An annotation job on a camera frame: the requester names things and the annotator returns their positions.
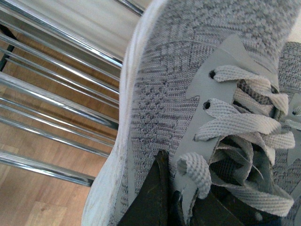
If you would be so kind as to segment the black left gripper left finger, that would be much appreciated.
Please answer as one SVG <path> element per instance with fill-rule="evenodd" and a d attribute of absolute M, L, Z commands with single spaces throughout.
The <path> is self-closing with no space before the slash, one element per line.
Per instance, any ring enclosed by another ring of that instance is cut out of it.
<path fill-rule="evenodd" d="M 166 226 L 168 220 L 168 154 L 160 150 L 119 226 Z"/>

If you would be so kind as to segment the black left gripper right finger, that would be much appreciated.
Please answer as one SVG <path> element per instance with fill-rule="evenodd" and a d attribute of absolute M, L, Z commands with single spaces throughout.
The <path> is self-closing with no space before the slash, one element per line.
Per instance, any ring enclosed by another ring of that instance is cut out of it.
<path fill-rule="evenodd" d="M 216 186 L 205 199 L 197 198 L 189 222 L 184 220 L 182 194 L 173 189 L 174 226 L 278 226 L 280 217 L 248 206 Z"/>

